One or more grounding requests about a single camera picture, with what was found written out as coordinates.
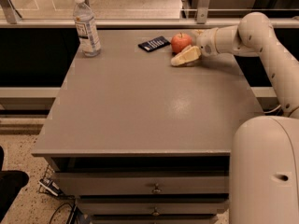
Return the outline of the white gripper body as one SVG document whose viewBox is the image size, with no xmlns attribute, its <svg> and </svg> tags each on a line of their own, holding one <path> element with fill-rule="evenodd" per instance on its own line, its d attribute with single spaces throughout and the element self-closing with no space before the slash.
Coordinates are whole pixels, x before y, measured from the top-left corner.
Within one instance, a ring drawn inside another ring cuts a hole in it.
<svg viewBox="0 0 299 224">
<path fill-rule="evenodd" d="M 218 29 L 205 29 L 205 31 L 196 37 L 196 45 L 205 57 L 215 56 L 218 54 L 216 49 L 216 33 Z"/>
</svg>

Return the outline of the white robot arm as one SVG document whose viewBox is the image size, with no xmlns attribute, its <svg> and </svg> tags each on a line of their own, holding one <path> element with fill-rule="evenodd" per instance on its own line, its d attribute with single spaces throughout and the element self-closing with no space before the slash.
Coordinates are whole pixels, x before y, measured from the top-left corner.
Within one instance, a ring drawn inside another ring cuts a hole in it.
<svg viewBox="0 0 299 224">
<path fill-rule="evenodd" d="M 173 66 L 201 57 L 257 57 L 278 106 L 236 131 L 230 154 L 229 223 L 299 224 L 299 62 L 273 23 L 251 12 L 233 26 L 195 30 L 195 43 L 175 52 Z"/>
</svg>

